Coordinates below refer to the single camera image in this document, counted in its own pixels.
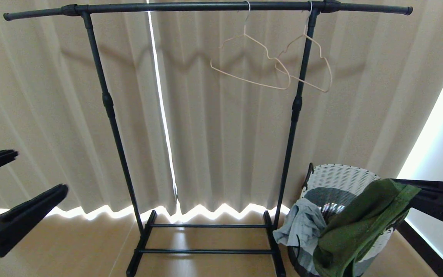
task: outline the clothing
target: clothing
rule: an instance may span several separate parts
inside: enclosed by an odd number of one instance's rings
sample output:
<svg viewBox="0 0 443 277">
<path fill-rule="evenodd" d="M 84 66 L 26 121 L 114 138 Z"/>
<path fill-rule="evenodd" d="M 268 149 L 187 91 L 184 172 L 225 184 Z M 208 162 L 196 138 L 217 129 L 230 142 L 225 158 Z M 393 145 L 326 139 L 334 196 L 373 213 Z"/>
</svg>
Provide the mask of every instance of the clothing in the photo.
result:
<svg viewBox="0 0 443 277">
<path fill-rule="evenodd" d="M 405 209 L 419 191 L 390 179 L 370 183 L 322 232 L 313 252 L 319 275 L 355 276 L 353 265 L 365 256 L 386 228 L 406 217 Z"/>
<path fill-rule="evenodd" d="M 325 228 L 326 222 L 319 207 L 305 198 L 300 198 L 285 217 L 285 224 L 273 231 L 273 237 L 279 244 L 301 247 L 312 254 L 320 232 Z"/>
</svg>

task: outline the laundry basket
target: laundry basket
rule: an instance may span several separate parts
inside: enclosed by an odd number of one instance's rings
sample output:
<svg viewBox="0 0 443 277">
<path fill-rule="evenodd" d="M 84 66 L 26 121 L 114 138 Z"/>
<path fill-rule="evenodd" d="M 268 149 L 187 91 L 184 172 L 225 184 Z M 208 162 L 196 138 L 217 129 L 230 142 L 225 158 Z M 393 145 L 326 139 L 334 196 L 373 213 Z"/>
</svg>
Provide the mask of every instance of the laundry basket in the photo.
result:
<svg viewBox="0 0 443 277">
<path fill-rule="evenodd" d="M 343 211 L 362 193 L 368 184 L 378 179 L 376 174 L 368 170 L 349 165 L 327 164 L 314 168 L 310 163 L 300 197 L 316 204 L 328 223 L 332 216 Z M 375 256 L 385 247 L 394 229 L 395 225 L 386 228 L 364 258 L 354 265 L 356 276 L 361 276 L 370 266 Z M 288 256 L 301 277 L 319 276 L 313 265 L 312 253 L 298 247 L 288 247 Z"/>
</svg>

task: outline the beige hanger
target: beige hanger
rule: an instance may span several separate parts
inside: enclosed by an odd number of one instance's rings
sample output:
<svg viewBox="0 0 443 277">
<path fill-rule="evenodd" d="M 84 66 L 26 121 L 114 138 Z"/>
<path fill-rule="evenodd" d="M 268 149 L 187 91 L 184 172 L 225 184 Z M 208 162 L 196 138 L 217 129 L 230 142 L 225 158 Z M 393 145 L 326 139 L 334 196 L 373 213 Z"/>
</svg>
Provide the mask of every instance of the beige hanger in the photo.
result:
<svg viewBox="0 0 443 277">
<path fill-rule="evenodd" d="M 248 82 L 248 83 L 251 83 L 251 84 L 255 84 L 255 85 L 259 85 L 259 86 L 264 86 L 264 87 L 267 87 L 267 88 L 278 89 L 278 90 L 285 90 L 285 89 L 288 89 L 288 88 L 290 87 L 290 82 L 291 82 L 291 78 L 290 78 L 290 77 L 291 77 L 291 75 L 290 75 L 290 73 L 288 72 L 288 70 L 287 70 L 287 68 L 285 67 L 285 65 L 284 65 L 284 64 L 283 64 L 278 58 L 270 58 L 270 57 L 269 57 L 269 52 L 268 52 L 267 47 L 264 46 L 264 44 L 262 44 L 261 42 L 258 42 L 257 40 L 255 40 L 254 38 L 252 38 L 251 36 L 249 36 L 249 35 L 246 33 L 246 23 L 247 23 L 247 19 L 249 18 L 249 14 L 251 13 L 251 3 L 249 3 L 249 1 L 246 1 L 246 2 L 247 2 L 248 5 L 249 5 L 249 12 L 247 13 L 246 21 L 244 22 L 244 33 L 243 33 L 242 35 L 236 35 L 235 37 L 232 37 L 232 38 L 229 38 L 229 39 L 225 40 L 225 41 L 221 44 L 221 46 L 218 47 L 218 49 L 222 49 L 222 48 L 225 46 L 225 43 L 227 43 L 227 42 L 229 42 L 229 41 L 231 41 L 231 40 L 234 40 L 234 39 L 239 38 L 239 37 L 247 37 L 247 38 L 251 39 L 253 42 L 256 42 L 257 44 L 259 44 L 260 46 L 262 46 L 262 47 L 264 48 L 264 50 L 266 51 L 266 57 L 267 57 L 269 60 L 275 60 L 275 61 L 276 61 L 275 67 L 276 67 L 276 65 L 277 65 L 278 63 L 281 65 L 281 67 L 283 68 L 284 71 L 280 70 L 279 68 L 276 68 L 276 69 L 277 69 L 278 71 L 280 71 L 280 72 L 285 73 L 285 74 L 288 76 L 288 84 L 286 85 L 286 87 L 275 87 L 275 86 L 265 85 L 265 84 L 256 83 L 256 82 L 253 82 L 253 81 L 250 81 L 250 80 L 246 80 L 246 79 L 243 79 L 243 78 L 241 78 L 241 77 L 237 77 L 237 76 L 232 75 L 232 74 L 230 74 L 230 73 L 227 73 L 227 72 L 224 72 L 224 71 L 222 71 L 222 70 L 219 70 L 218 68 L 215 68 L 215 67 L 213 66 L 213 60 L 212 60 L 212 59 L 210 60 L 210 66 L 211 66 L 211 68 L 213 68 L 214 70 L 216 70 L 216 71 L 218 71 L 218 72 L 220 72 L 220 73 L 223 73 L 223 74 L 228 75 L 228 76 L 230 76 L 230 77 L 234 77 L 234 78 L 236 78 L 236 79 L 239 79 L 239 80 L 241 80 L 241 81 L 245 81 L 245 82 Z"/>
<path fill-rule="evenodd" d="M 280 52 L 280 54 L 278 54 L 277 58 L 279 58 L 283 53 L 286 53 L 286 52 L 288 51 L 288 48 L 290 47 L 290 45 L 292 45 L 293 42 L 296 42 L 296 41 L 299 40 L 301 37 L 306 37 L 306 38 L 308 38 L 310 41 L 312 41 L 313 43 L 317 44 L 317 46 L 319 47 L 319 58 L 325 60 L 325 62 L 326 62 L 326 65 L 327 65 L 327 71 L 329 72 L 329 86 L 327 87 L 326 90 L 324 90 L 324 89 L 322 89 L 322 88 L 319 88 L 318 86 L 314 86 L 313 84 L 310 84 L 309 82 L 306 82 L 306 81 L 304 81 L 304 80 L 301 80 L 301 79 L 299 79 L 299 78 L 297 78 L 297 77 L 295 77 L 295 76 L 293 76 L 293 75 L 290 75 L 290 77 L 292 77 L 292 78 L 294 78 L 294 79 L 297 79 L 297 80 L 299 80 L 300 82 L 303 82 L 304 84 L 307 84 L 307 85 L 309 85 L 309 86 L 311 86 L 311 87 L 313 87 L 313 88 L 316 88 L 316 89 L 318 89 L 318 90 L 320 90 L 320 91 L 322 91 L 322 92 L 328 92 L 329 89 L 331 88 L 332 83 L 333 83 L 333 74 L 332 74 L 332 72 L 331 72 L 331 67 L 330 67 L 330 65 L 329 65 L 329 61 L 327 61 L 327 58 L 326 58 L 326 57 L 323 57 L 323 56 L 322 56 L 322 47 L 320 47 L 320 44 L 319 44 L 318 42 L 316 42 L 313 38 L 311 38 L 311 37 L 309 37 L 308 35 L 306 35 L 306 28 L 307 28 L 307 25 L 308 25 L 308 23 L 309 23 L 309 17 L 310 17 L 310 14 L 309 14 L 309 16 L 307 17 L 307 20 L 306 20 L 306 24 L 305 24 L 305 28 L 304 28 L 304 33 L 302 33 L 302 35 L 300 35 L 300 36 L 298 36 L 297 38 L 295 38 L 294 40 L 292 40 L 292 41 L 286 46 L 286 49 L 285 49 L 284 51 Z M 288 72 L 288 71 L 286 70 L 286 68 L 284 68 L 285 72 L 283 72 L 282 70 L 280 70 L 280 69 L 278 68 L 278 64 L 277 64 L 277 63 L 275 63 L 275 68 L 276 68 L 276 70 L 278 70 L 279 72 L 282 72 L 282 73 Z"/>
</svg>

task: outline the wooden floor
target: wooden floor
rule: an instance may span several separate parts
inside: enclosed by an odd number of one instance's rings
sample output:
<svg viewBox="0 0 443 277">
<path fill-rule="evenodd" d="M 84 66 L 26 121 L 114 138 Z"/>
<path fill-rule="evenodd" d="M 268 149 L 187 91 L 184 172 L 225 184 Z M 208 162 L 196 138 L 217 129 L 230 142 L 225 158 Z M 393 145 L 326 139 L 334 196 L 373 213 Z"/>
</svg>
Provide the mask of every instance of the wooden floor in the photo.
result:
<svg viewBox="0 0 443 277">
<path fill-rule="evenodd" d="M 168 223 L 162 215 L 157 223 Z M 197 216 L 190 223 L 262 224 L 252 212 L 238 221 L 224 214 L 215 221 Z M 0 277 L 124 277 L 139 240 L 134 217 L 94 220 L 46 217 L 7 256 L 0 259 Z M 267 249 L 264 229 L 156 228 L 149 248 Z M 281 246 L 287 276 L 297 277 Z M 138 268 L 141 277 L 273 277 L 270 255 L 165 255 L 145 254 Z M 364 277 L 436 276 L 397 232 Z"/>
</svg>

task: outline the curtain fold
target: curtain fold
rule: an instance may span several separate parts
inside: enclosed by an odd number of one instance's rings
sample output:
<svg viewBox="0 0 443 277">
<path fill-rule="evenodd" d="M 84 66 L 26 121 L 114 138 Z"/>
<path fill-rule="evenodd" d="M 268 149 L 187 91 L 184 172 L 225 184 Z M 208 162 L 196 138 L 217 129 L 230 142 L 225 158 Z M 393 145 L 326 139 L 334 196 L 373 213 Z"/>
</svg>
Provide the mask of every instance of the curtain fold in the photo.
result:
<svg viewBox="0 0 443 277">
<path fill-rule="evenodd" d="M 443 86 L 443 2 L 411 5 L 410 16 L 341 11 L 318 16 L 315 39 L 333 71 L 328 93 L 304 86 L 285 205 L 298 197 L 309 162 L 343 163 L 395 177 Z M 274 86 L 263 48 L 240 35 L 247 12 L 152 13 L 174 172 L 183 212 L 202 204 L 274 207 L 296 82 L 286 91 L 248 84 L 210 68 Z M 308 12 L 252 11 L 247 33 L 276 56 L 303 32 Z M 299 75 L 303 39 L 281 60 Z M 306 80 L 327 86 L 313 45 Z"/>
<path fill-rule="evenodd" d="M 83 20 L 2 17 L 71 3 L 0 2 L 0 149 L 20 152 L 0 169 L 2 208 L 59 183 L 70 187 L 65 210 L 131 205 Z M 147 15 L 92 19 L 139 207 L 174 213 Z"/>
</svg>

